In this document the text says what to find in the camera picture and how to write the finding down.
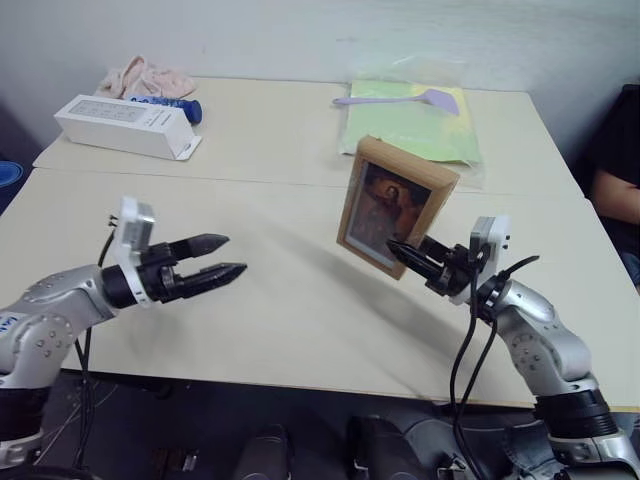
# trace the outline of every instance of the white cardboard box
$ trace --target white cardboard box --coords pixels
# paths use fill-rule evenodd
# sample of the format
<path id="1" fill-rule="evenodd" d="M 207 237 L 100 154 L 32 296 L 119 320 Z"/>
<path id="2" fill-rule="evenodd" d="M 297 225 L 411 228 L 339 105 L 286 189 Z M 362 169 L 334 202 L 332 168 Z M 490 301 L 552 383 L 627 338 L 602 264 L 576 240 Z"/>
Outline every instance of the white cardboard box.
<path id="1" fill-rule="evenodd" d="M 72 142 L 186 160 L 202 137 L 180 108 L 78 95 L 55 115 Z"/>

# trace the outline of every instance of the purple spatula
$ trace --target purple spatula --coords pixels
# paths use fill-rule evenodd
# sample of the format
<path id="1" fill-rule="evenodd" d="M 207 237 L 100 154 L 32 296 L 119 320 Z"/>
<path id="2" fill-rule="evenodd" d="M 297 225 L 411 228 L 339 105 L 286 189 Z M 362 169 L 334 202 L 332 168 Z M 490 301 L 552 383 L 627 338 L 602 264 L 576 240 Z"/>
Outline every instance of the purple spatula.
<path id="1" fill-rule="evenodd" d="M 368 97 L 344 97 L 336 98 L 333 100 L 334 105 L 355 105 L 359 103 L 396 103 L 396 102 L 426 102 L 434 107 L 442 108 L 443 110 L 452 113 L 453 115 L 459 115 L 458 104 L 453 95 L 442 90 L 436 90 L 429 88 L 424 93 L 416 95 L 415 97 L 400 97 L 400 98 L 368 98 Z"/>

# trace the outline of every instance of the cable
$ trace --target cable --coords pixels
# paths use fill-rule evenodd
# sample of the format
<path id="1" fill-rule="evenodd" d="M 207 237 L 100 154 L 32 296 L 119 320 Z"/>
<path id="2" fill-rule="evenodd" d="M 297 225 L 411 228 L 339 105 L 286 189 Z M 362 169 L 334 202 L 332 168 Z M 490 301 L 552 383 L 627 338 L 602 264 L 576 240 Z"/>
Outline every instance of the cable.
<path id="1" fill-rule="evenodd" d="M 109 247 L 113 243 L 115 237 L 115 227 L 117 224 L 117 217 L 111 215 L 109 217 L 109 226 L 114 227 L 107 240 L 105 241 L 100 255 L 98 257 L 98 267 L 102 267 Z M 93 388 L 91 388 L 91 376 L 89 374 L 89 357 L 91 355 L 91 327 L 87 328 L 84 337 L 84 349 L 80 347 L 79 340 L 75 341 L 75 349 L 80 362 L 82 370 L 82 392 L 80 397 L 81 415 L 80 415 L 80 439 L 78 441 L 78 447 L 73 461 L 73 468 L 82 469 L 84 467 L 84 455 L 89 442 L 89 436 L 91 435 L 91 428 L 93 427 L 93 420 L 95 417 L 95 401 L 93 395 Z"/>
<path id="2" fill-rule="evenodd" d="M 115 224 L 113 224 L 112 222 L 109 222 L 109 225 L 110 226 L 115 226 Z M 115 230 L 111 230 L 111 233 L 107 237 L 107 241 L 104 243 L 104 246 L 102 247 L 102 251 L 100 252 L 100 256 L 98 257 L 98 266 L 99 267 L 102 267 L 102 264 L 104 263 L 104 259 L 107 256 L 107 252 L 109 251 L 109 247 L 113 243 L 113 237 L 115 236 L 115 232 L 116 232 Z"/>
<path id="3" fill-rule="evenodd" d="M 74 422 L 74 417 L 75 417 L 76 420 L 79 418 L 79 417 L 76 416 L 76 414 L 80 410 L 81 406 L 82 405 L 78 405 L 71 412 L 71 414 L 69 414 L 69 416 L 67 417 L 65 422 L 62 424 L 62 426 L 58 427 L 58 431 L 55 434 L 55 436 L 53 437 L 53 440 L 51 440 L 51 442 L 49 442 L 49 445 L 46 446 L 46 448 L 42 451 L 40 456 L 33 462 L 34 465 L 38 465 L 42 460 L 44 460 L 44 457 L 47 455 L 47 453 L 49 453 L 49 450 L 51 450 L 53 445 L 58 441 L 58 439 L 60 438 L 60 435 L 62 435 L 62 433 L 65 431 L 65 429 Z"/>
<path id="4" fill-rule="evenodd" d="M 113 388 L 109 391 L 109 393 L 107 393 L 104 397 L 102 397 L 102 399 L 98 403 L 96 403 L 96 409 L 100 408 L 107 400 L 109 400 L 113 396 L 113 394 L 116 392 L 116 390 L 118 390 L 117 384 L 114 385 Z M 76 422 L 80 418 L 80 415 L 78 415 L 78 412 L 80 411 L 81 407 L 82 407 L 81 404 L 77 405 L 73 409 L 71 414 L 69 414 L 69 416 L 67 417 L 67 419 L 64 421 L 62 425 L 52 429 L 49 433 L 47 433 L 44 437 L 42 437 L 43 440 L 46 440 L 47 438 L 53 435 L 53 439 L 44 448 L 44 450 L 42 451 L 38 459 L 34 462 L 35 465 L 38 465 L 44 459 L 44 457 L 47 455 L 47 453 L 49 453 L 53 445 L 58 441 L 58 439 L 67 429 L 67 427 L 69 427 L 69 425 Z"/>
<path id="5" fill-rule="evenodd" d="M 531 255 L 530 257 L 524 258 L 519 262 L 516 262 L 513 265 L 511 265 L 506 270 L 502 270 L 498 274 L 498 278 L 500 280 L 507 280 L 516 270 L 520 270 L 522 267 L 526 267 L 530 263 L 535 262 L 536 260 L 539 260 L 539 259 L 540 259 L 540 255 Z"/>
<path id="6" fill-rule="evenodd" d="M 472 291 L 478 284 L 478 271 L 476 270 L 471 277 L 471 289 Z M 469 348 L 469 344 L 471 343 L 471 339 L 473 338 L 473 334 L 476 330 L 476 318 L 473 314 L 471 315 L 471 320 L 469 322 L 469 328 L 467 329 L 467 334 L 462 341 L 462 345 L 458 349 L 458 353 L 453 362 L 453 367 L 451 367 L 451 376 L 449 377 L 449 401 L 451 402 L 451 409 L 453 410 L 454 415 L 457 413 L 458 408 L 456 405 L 456 378 L 458 376 L 458 369 L 460 368 L 460 364 L 462 363 L 462 358 Z"/>
<path id="7" fill-rule="evenodd" d="M 471 374 L 471 378 L 469 379 L 469 383 L 467 384 L 467 388 L 465 389 L 464 395 L 462 397 L 462 401 L 460 402 L 460 406 L 458 407 L 456 416 L 453 419 L 453 433 L 454 433 L 454 436 L 456 437 L 456 440 L 458 441 L 458 446 L 460 446 L 461 444 L 464 445 L 464 450 L 463 448 L 461 448 L 461 450 L 463 450 L 463 455 L 465 456 L 465 460 L 467 461 L 467 464 L 469 465 L 469 468 L 471 468 L 471 470 L 473 471 L 474 475 L 476 475 L 476 477 L 480 479 L 484 479 L 486 477 L 482 472 L 482 470 L 480 469 L 478 462 L 475 459 L 473 452 L 471 451 L 471 448 L 467 443 L 467 440 L 464 436 L 464 428 L 462 428 L 462 426 L 460 425 L 460 419 L 464 414 L 464 409 L 467 406 L 467 402 L 469 400 L 469 395 L 471 394 L 471 390 L 473 389 L 473 386 L 476 382 L 478 373 L 480 373 L 482 364 L 484 363 L 484 360 L 486 359 L 487 354 L 489 353 L 489 350 L 493 345 L 493 341 L 496 337 L 497 332 L 498 332 L 498 323 L 494 320 L 491 323 L 491 333 L 489 334 L 487 343 L 482 349 L 482 353 L 478 358 L 478 362 L 476 363 L 476 366 L 473 369 L 473 373 Z"/>
<path id="8" fill-rule="evenodd" d="M 418 420 L 417 422 L 412 423 L 411 425 L 409 425 L 402 432 L 402 436 L 406 437 L 409 434 L 411 434 L 411 432 L 413 432 L 416 428 L 421 427 L 422 425 L 426 425 L 428 423 L 440 423 L 442 425 L 446 425 L 447 427 L 453 428 L 453 425 L 451 423 L 446 422 L 444 420 L 441 420 L 439 418 L 423 418 L 422 420 Z M 534 427 L 536 425 L 540 425 L 541 423 L 542 423 L 542 420 L 534 420 L 533 422 L 529 422 L 529 423 L 521 423 L 521 424 L 518 424 L 518 425 L 505 425 L 504 427 L 496 427 L 496 428 L 473 428 L 473 427 L 462 427 L 462 426 L 461 426 L 461 428 L 465 432 L 494 433 L 494 432 L 503 432 L 507 428 Z"/>
<path id="9" fill-rule="evenodd" d="M 467 329 L 467 334 L 462 342 L 462 345 L 460 345 L 460 349 L 458 350 L 458 354 L 456 355 L 456 359 L 451 369 L 451 377 L 449 379 L 449 397 L 451 402 L 451 408 L 453 410 L 453 415 L 454 415 L 453 436 L 456 440 L 458 448 L 460 449 L 460 453 L 462 453 L 462 456 L 467 462 L 469 469 L 476 476 L 476 478 L 479 478 L 480 480 L 485 480 L 486 477 L 484 476 L 483 472 L 478 468 L 477 462 L 473 456 L 473 453 L 471 452 L 471 449 L 467 445 L 466 439 L 464 437 L 464 432 L 460 427 L 460 417 L 462 412 L 464 412 L 466 401 L 468 400 L 467 391 L 465 390 L 465 394 L 467 394 L 466 395 L 467 398 L 465 399 L 463 397 L 463 402 L 461 402 L 460 407 L 456 405 L 456 394 L 455 394 L 455 384 L 456 384 L 456 378 L 458 376 L 458 370 L 460 368 L 460 364 L 462 363 L 462 358 L 464 357 L 464 354 L 466 353 L 471 343 L 471 340 L 473 339 L 473 335 L 476 329 L 476 323 L 478 318 L 478 275 L 479 275 L 479 271 L 476 266 L 474 267 L 473 274 L 471 276 L 471 282 L 470 282 L 471 298 L 469 302 L 470 303 L 469 328 Z"/>

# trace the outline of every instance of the white tabletop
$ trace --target white tabletop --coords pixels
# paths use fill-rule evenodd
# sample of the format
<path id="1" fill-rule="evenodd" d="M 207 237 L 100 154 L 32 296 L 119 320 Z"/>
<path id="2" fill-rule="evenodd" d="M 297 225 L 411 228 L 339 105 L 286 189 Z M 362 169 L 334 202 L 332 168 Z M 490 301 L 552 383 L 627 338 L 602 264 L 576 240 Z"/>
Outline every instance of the white tabletop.
<path id="1" fill-rule="evenodd" d="M 106 218 L 123 194 L 153 205 L 152 241 L 203 232 L 231 237 L 214 254 L 185 262 L 185 272 L 219 261 L 249 268 L 231 285 L 189 301 L 122 311 L 96 328 L 92 369 L 447 397 L 468 313 L 428 291 L 413 272 L 396 282 L 338 246 L 342 187 L 36 169 L 0 217 L 0 303 L 13 302 L 40 277 L 95 262 Z M 430 234 L 447 245 L 466 243 L 477 216 L 499 213 L 513 222 L 505 266 L 542 255 L 516 278 L 546 295 L 588 343 L 610 405 L 640 407 L 640 300 L 590 205 L 569 196 L 532 201 L 454 192 Z M 480 330 L 475 355 L 488 329 Z M 475 355 L 463 364 L 461 387 Z M 532 402 L 501 342 L 472 397 Z"/>
<path id="2" fill-rule="evenodd" d="M 339 84 L 198 79 L 192 97 L 203 105 L 204 119 L 195 127 L 203 140 L 187 162 L 77 145 L 61 136 L 35 165 L 345 186 L 352 158 L 337 152 L 346 110 L 331 100 L 346 91 Z M 526 93 L 465 94 L 484 158 L 484 181 L 480 189 L 476 180 L 466 181 L 472 187 L 463 184 L 460 191 L 582 196 Z"/>

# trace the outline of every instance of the picture frame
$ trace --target picture frame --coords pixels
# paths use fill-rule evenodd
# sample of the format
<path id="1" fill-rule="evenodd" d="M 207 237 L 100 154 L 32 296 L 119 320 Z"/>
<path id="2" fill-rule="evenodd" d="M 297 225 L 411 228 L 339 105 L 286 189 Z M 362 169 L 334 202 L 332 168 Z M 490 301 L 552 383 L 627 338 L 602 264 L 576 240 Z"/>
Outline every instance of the picture frame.
<path id="1" fill-rule="evenodd" d="M 338 243 L 396 280 L 389 239 L 418 247 L 460 176 L 371 136 L 358 143 Z"/>

